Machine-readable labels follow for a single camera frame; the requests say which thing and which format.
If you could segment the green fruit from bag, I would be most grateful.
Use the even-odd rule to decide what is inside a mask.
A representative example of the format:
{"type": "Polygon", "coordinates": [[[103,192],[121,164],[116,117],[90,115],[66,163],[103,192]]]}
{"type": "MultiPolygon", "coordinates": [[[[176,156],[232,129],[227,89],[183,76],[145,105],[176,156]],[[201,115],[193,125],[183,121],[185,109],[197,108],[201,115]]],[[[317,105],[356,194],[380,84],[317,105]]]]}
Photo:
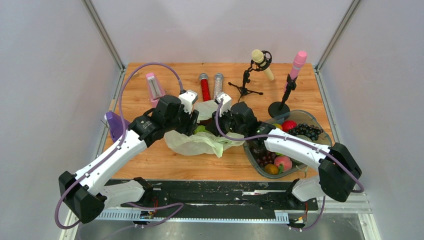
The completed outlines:
{"type": "Polygon", "coordinates": [[[208,131],[204,125],[198,125],[193,133],[194,134],[198,134],[198,133],[209,133],[210,134],[211,132],[208,131]]]}

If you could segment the dark red fruit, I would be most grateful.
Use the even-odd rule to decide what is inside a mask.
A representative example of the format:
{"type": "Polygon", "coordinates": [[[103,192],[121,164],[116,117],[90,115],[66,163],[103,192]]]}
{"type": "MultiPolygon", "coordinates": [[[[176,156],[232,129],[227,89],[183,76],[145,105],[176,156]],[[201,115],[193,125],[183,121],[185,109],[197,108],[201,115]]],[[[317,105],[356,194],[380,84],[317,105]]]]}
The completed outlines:
{"type": "Polygon", "coordinates": [[[199,125],[202,125],[202,126],[206,126],[206,125],[210,124],[212,121],[213,121],[213,119],[212,118],[209,118],[209,119],[205,119],[205,120],[200,120],[198,122],[198,124],[199,125]]]}

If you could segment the pale green plastic bag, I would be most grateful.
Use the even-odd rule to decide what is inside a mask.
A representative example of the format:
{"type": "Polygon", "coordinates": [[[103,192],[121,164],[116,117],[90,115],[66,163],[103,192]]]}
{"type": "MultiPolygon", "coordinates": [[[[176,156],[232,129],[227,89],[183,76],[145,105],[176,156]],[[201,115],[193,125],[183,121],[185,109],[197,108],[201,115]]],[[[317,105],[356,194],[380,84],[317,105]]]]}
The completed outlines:
{"type": "MultiPolygon", "coordinates": [[[[199,111],[197,123],[212,117],[218,105],[215,101],[197,102],[194,109],[199,111]]],[[[223,136],[215,136],[212,133],[200,132],[191,136],[180,134],[177,131],[165,133],[164,140],[169,149],[183,156],[197,156],[201,154],[216,155],[221,158],[223,152],[232,147],[238,147],[245,141],[234,141],[223,136]]]]}

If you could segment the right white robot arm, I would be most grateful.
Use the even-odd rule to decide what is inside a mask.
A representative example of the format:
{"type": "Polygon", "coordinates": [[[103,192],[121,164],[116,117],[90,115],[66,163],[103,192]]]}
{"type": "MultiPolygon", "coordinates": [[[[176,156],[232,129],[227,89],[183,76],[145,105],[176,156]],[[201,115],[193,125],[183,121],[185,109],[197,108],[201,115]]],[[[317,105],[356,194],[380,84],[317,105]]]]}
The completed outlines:
{"type": "Polygon", "coordinates": [[[286,204],[298,209],[306,201],[330,197],[344,203],[351,193],[362,193],[365,188],[359,181],[362,171],[348,148],[336,142],[333,146],[306,141],[276,128],[267,122],[254,120],[253,112],[244,102],[230,105],[229,100],[217,100],[212,117],[213,132],[235,141],[229,133],[241,134],[238,141],[255,143],[270,152],[293,158],[318,175],[292,182],[285,195],[286,204]]]}

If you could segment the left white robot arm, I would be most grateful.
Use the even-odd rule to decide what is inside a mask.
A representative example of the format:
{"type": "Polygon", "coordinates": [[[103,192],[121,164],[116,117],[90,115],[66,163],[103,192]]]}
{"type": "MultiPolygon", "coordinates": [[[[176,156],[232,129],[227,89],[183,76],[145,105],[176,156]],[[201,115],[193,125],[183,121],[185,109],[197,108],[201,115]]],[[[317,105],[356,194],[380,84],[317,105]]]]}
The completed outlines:
{"type": "Polygon", "coordinates": [[[122,136],[98,158],[74,174],[63,172],[58,178],[60,203],[86,224],[96,219],[104,209],[127,202],[149,206],[153,193],[141,177],[112,186],[109,179],[129,160],[145,151],[165,133],[177,131],[190,135],[194,132],[199,112],[194,109],[198,95],[188,90],[179,96],[164,95],[155,108],[136,117],[122,136]]]}

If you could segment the grey transparent fruit basket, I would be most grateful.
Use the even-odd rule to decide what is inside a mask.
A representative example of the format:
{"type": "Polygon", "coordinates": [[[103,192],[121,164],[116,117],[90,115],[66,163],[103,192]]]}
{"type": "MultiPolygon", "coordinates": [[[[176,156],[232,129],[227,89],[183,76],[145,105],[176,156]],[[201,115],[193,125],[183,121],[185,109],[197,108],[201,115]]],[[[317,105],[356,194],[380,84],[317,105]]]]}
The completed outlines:
{"type": "MultiPolygon", "coordinates": [[[[295,137],[322,145],[332,145],[330,136],[323,130],[316,118],[304,110],[293,110],[283,115],[276,116],[266,121],[275,127],[281,127],[284,131],[295,137]]],[[[258,174],[268,179],[280,179],[294,172],[307,173],[307,165],[294,159],[285,160],[280,171],[267,171],[266,165],[273,164],[276,157],[283,157],[280,152],[271,152],[264,146],[257,146],[252,141],[243,144],[244,152],[253,168],[258,174]]]]}

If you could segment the green red mango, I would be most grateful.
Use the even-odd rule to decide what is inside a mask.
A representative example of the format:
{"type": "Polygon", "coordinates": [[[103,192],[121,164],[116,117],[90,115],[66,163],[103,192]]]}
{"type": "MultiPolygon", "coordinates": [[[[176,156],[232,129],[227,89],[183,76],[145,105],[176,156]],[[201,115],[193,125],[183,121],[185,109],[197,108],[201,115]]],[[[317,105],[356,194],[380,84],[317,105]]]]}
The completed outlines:
{"type": "Polygon", "coordinates": [[[272,124],[274,127],[276,127],[277,129],[280,129],[280,130],[282,130],[283,128],[282,128],[282,126],[280,125],[280,124],[278,124],[278,123],[273,123],[272,124]]]}

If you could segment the black round-base microphone stand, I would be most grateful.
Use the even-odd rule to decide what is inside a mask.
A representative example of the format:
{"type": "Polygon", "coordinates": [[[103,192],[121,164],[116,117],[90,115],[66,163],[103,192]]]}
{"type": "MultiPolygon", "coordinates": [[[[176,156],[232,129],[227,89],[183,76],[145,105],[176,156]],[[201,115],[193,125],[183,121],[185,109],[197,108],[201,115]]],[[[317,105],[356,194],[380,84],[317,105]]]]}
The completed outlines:
{"type": "Polygon", "coordinates": [[[271,118],[287,114],[291,111],[286,102],[289,99],[291,92],[293,92],[297,87],[296,80],[297,77],[292,78],[290,74],[287,75],[286,85],[281,101],[275,101],[268,107],[268,114],[271,118]]]}

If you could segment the pink metronome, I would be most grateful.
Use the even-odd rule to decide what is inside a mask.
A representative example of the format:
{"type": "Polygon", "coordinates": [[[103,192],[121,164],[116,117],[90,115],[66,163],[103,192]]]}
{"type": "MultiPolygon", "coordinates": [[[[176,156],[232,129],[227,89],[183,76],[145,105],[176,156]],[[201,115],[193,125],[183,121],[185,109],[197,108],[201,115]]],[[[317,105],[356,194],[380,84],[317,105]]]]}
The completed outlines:
{"type": "Polygon", "coordinates": [[[151,103],[151,106],[155,108],[159,102],[159,99],[163,97],[166,92],[163,89],[160,81],[158,80],[157,76],[153,73],[147,73],[145,75],[147,88],[149,92],[149,100],[151,103]]]}

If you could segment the silver glitter microphone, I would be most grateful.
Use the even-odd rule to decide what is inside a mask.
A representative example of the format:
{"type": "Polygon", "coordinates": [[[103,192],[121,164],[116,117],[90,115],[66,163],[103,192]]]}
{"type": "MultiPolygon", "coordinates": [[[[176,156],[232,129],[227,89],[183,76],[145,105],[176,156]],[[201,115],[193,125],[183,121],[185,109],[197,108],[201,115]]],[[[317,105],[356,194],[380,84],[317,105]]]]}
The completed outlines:
{"type": "Polygon", "coordinates": [[[214,75],[214,89],[213,89],[213,98],[216,99],[219,94],[221,94],[223,92],[222,88],[223,88],[223,81],[224,81],[224,76],[222,73],[216,73],[214,75]]]}

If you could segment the red apple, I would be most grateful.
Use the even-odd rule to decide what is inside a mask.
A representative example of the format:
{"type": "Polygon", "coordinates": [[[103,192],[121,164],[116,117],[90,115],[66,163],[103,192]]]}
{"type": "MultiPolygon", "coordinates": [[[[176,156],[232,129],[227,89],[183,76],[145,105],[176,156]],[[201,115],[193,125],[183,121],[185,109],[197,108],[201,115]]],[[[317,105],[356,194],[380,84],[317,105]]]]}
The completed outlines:
{"type": "Polygon", "coordinates": [[[285,120],[282,124],[281,124],[281,129],[284,132],[289,132],[291,129],[295,128],[298,124],[293,121],[293,120],[285,120]]]}

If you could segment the red grape bunch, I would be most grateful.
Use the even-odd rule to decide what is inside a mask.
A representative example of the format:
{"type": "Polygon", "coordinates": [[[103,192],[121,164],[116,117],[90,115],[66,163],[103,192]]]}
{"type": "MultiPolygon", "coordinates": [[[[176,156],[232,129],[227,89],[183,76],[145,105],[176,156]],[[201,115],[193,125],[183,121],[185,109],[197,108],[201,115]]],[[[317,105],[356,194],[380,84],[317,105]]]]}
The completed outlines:
{"type": "Polygon", "coordinates": [[[275,158],[277,155],[274,152],[266,152],[264,154],[259,155],[256,158],[256,163],[261,167],[264,168],[268,164],[273,164],[275,161],[275,158]]]}

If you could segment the red glitter microphone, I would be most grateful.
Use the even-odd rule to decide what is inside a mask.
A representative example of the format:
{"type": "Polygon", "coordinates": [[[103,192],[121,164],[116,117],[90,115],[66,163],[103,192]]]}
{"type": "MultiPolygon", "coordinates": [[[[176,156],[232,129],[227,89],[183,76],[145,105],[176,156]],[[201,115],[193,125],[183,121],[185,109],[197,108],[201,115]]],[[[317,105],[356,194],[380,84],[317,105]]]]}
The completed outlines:
{"type": "Polygon", "coordinates": [[[209,89],[209,77],[206,73],[201,73],[199,75],[199,81],[200,81],[200,87],[201,87],[201,94],[202,99],[204,102],[211,100],[211,94],[209,89]]]}

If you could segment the pink peach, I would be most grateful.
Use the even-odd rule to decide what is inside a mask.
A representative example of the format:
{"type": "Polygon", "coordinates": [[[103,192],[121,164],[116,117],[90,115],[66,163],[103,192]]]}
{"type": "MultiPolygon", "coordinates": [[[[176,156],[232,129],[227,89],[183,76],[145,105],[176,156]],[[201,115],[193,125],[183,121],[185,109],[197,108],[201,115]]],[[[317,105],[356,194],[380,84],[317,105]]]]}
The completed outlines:
{"type": "Polygon", "coordinates": [[[280,172],[286,172],[292,168],[293,162],[288,156],[277,156],[274,160],[274,165],[277,166],[280,172]]]}

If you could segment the wooden strip on rail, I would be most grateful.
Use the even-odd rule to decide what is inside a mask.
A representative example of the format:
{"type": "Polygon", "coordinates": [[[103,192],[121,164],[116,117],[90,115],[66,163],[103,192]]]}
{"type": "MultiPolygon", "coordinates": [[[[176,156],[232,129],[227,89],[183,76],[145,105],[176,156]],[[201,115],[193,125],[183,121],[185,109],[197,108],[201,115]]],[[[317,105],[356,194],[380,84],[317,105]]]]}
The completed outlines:
{"type": "Polygon", "coordinates": [[[115,99],[112,99],[111,101],[110,101],[110,104],[109,104],[109,107],[108,107],[108,111],[114,111],[115,110],[115,106],[116,106],[116,101],[115,101],[115,99]]]}

